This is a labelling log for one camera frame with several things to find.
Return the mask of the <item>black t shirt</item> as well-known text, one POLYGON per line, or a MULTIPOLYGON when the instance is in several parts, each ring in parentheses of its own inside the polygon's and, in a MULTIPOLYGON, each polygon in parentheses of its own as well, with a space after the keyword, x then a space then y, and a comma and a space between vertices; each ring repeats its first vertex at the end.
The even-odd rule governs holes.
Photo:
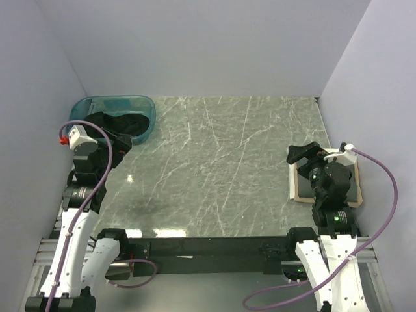
POLYGON ((141 114, 124 114, 111 116, 104 112, 88 115, 84 121, 93 123, 112 133, 137 137, 145 133, 150 126, 150 119, 141 114))

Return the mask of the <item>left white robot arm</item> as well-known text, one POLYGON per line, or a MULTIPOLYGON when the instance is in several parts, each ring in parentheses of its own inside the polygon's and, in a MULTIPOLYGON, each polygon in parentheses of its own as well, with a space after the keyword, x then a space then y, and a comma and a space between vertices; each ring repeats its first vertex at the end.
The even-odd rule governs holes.
POLYGON ((27 299, 25 311, 94 311, 94 291, 111 263, 129 255, 123 229, 101 232, 92 254, 86 255, 107 192, 107 176, 132 148, 129 135, 107 136, 96 140, 71 131, 62 138, 73 150, 73 169, 62 196, 60 233, 47 278, 39 294, 27 299))

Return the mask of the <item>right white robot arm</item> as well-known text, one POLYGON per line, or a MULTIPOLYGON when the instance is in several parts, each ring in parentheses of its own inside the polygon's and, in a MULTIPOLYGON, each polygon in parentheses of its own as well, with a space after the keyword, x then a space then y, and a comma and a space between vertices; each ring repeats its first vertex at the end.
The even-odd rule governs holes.
POLYGON ((291 145, 287 163, 307 179, 313 195, 312 215, 318 231, 292 228, 286 254, 299 259, 314 291, 318 311, 368 311, 359 264, 353 254, 359 229, 347 201, 350 167, 357 157, 352 145, 329 153, 317 142, 291 145))

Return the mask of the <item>teal plastic bin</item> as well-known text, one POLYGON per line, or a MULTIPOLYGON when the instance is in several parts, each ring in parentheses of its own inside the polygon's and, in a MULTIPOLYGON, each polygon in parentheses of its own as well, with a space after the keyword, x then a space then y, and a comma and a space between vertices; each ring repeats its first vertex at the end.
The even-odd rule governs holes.
POLYGON ((124 114, 141 114, 150 119, 148 130, 140 136, 132 137, 134 145, 140 145, 147 141, 153 131, 156 110, 155 104, 150 97, 135 96, 92 96, 78 101, 72 108, 70 120, 84 120, 88 115, 104 112, 111 116, 124 114))

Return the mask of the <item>black base crossbar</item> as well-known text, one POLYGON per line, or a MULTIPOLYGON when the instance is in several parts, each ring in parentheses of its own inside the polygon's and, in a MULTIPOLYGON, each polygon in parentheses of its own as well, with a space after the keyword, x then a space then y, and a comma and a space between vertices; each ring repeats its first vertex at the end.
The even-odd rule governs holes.
POLYGON ((157 274, 261 272, 281 274, 284 262, 298 261, 298 243, 317 242, 310 227, 285 236, 129 238, 123 229, 104 229, 97 238, 120 241, 117 260, 133 260, 134 277, 157 274))

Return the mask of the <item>aluminium frame rail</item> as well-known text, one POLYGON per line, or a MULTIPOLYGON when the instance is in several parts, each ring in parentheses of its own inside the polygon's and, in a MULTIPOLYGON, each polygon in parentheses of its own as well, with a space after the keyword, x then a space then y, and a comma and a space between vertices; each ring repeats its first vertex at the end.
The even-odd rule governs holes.
MULTIPOLYGON (((92 247, 93 241, 89 240, 86 246, 86 251, 84 255, 84 262, 93 253, 94 248, 92 247)), ((35 257, 35 263, 38 265, 50 265, 55 256, 55 249, 57 247, 57 239, 42 239, 38 251, 35 257)), ((366 247, 364 250, 360 251, 357 255, 357 260, 360 263, 377 263, 378 258, 375 254, 373 247, 366 247)))

